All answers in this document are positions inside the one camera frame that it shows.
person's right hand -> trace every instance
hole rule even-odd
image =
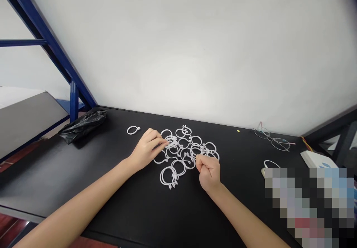
[[[201,186],[208,194],[222,187],[220,180],[221,166],[218,159],[204,155],[197,155],[196,167],[200,172]]]

black plastic bag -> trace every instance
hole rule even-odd
[[[106,115],[106,110],[97,110],[95,112],[86,113],[74,122],[65,125],[58,132],[58,135],[62,137],[67,144],[70,144],[101,125],[104,122]]]

eyeglasses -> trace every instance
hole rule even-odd
[[[257,136],[259,136],[260,138],[268,139],[271,144],[278,150],[289,151],[290,145],[295,145],[295,143],[290,143],[289,141],[282,138],[271,138],[270,132],[268,131],[268,129],[263,127],[262,122],[259,123],[259,127],[257,129],[253,129]]]

glasses frame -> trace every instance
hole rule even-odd
[[[267,139],[267,140],[269,140],[269,141],[271,142],[271,145],[272,145],[274,148],[276,148],[276,149],[278,149],[278,150],[281,150],[281,151],[287,151],[287,152],[289,152],[289,148],[291,147],[291,144],[292,144],[292,143],[289,143],[289,141],[287,141],[287,140],[285,140],[285,139],[283,139],[283,138],[271,138],[271,137],[270,137],[270,132],[269,132],[269,130],[263,127],[262,122],[260,122],[259,125],[260,125],[260,128],[259,128],[259,129],[253,128],[253,129],[254,129],[254,133],[255,133],[257,136],[259,136],[259,137],[262,138],[262,139]],[[258,134],[257,134],[257,131],[260,132],[260,133],[262,133],[262,134],[265,135],[266,137],[262,137],[262,136],[258,135]],[[288,147],[288,148],[284,147],[284,146],[282,145],[282,142],[277,141],[277,140],[279,140],[279,139],[281,139],[281,140],[283,140],[283,141],[286,141],[286,142],[284,142],[284,144],[288,144],[289,147]],[[278,143],[278,144],[282,147],[282,149],[280,149],[280,148],[274,146],[273,142]]]

floor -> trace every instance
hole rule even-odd
[[[56,130],[49,132],[45,137],[37,142],[30,144],[29,146],[23,148],[13,156],[11,156],[6,161],[0,164],[0,173],[11,167],[13,164],[18,162],[21,158],[23,158],[28,153],[32,152],[36,149],[41,143],[46,141],[46,139],[55,135],[59,129],[61,129],[64,124],[68,122],[64,122]],[[9,244],[16,238],[16,236],[25,228],[28,221],[13,218],[11,216],[7,216],[0,213],[0,248],[7,248]],[[116,246],[109,245],[103,242],[87,239],[84,237],[78,237],[70,246],[70,248],[116,248]]]

